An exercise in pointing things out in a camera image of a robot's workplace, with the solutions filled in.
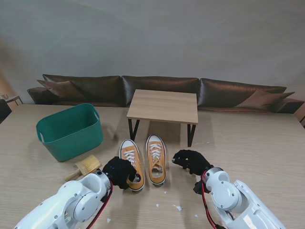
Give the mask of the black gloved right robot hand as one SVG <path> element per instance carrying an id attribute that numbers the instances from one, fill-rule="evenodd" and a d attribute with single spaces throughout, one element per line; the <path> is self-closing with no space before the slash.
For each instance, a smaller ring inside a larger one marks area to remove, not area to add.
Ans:
<path id="1" fill-rule="evenodd" d="M 173 156 L 172 162 L 183 169 L 189 169 L 191 175 L 197 176 L 213 167 L 201 153 L 192 150 L 180 150 Z"/>

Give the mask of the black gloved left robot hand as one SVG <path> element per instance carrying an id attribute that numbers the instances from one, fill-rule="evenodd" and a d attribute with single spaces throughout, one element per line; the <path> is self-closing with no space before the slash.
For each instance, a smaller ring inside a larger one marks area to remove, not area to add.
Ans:
<path id="1" fill-rule="evenodd" d="M 126 190 L 129 188 L 127 180 L 133 180 L 136 176 L 136 169 L 128 160 L 115 156 L 102 169 L 114 186 Z"/>

